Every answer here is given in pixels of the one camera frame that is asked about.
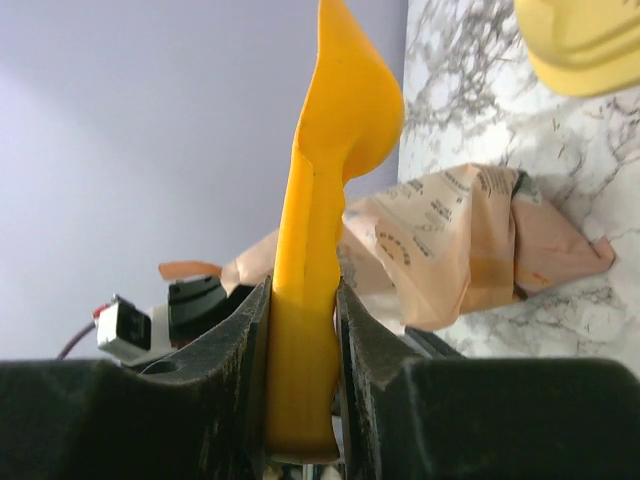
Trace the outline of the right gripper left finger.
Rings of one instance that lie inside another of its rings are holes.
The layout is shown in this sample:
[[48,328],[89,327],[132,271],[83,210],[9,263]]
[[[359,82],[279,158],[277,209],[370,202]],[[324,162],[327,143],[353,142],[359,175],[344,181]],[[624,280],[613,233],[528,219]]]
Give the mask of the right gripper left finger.
[[258,479],[271,284],[135,373],[108,360],[1,365],[5,479]]

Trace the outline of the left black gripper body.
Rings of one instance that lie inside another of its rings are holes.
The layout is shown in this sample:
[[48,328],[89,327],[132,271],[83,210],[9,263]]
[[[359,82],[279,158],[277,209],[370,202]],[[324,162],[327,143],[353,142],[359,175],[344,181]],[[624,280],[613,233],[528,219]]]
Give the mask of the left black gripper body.
[[176,281],[167,295],[169,338],[173,346],[183,346],[226,319],[234,309],[216,276]]

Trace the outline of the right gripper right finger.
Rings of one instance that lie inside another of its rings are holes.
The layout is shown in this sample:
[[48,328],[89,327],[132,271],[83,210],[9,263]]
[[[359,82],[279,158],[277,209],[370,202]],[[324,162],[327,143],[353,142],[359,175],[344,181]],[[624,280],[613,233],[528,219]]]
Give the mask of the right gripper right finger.
[[639,382],[591,358],[418,353],[337,291],[350,479],[635,479]]

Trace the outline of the pink cat litter bag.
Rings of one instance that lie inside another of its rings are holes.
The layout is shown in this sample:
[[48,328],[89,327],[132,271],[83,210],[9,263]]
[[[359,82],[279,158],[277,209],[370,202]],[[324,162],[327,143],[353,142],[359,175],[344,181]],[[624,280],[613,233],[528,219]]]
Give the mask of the pink cat litter bag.
[[[464,164],[346,204],[337,255],[385,321],[433,331],[608,270],[606,239],[588,241],[523,172]],[[279,230],[225,266],[227,291],[273,280]]]

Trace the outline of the orange plastic scoop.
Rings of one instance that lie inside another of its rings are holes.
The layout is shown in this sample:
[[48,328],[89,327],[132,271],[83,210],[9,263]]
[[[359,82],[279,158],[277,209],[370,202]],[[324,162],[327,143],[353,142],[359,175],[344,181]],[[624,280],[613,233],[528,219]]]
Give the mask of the orange plastic scoop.
[[344,188],[384,162],[404,120],[400,87],[349,8],[322,1],[317,57],[294,134],[272,280],[265,447],[291,463],[335,460],[333,315]]

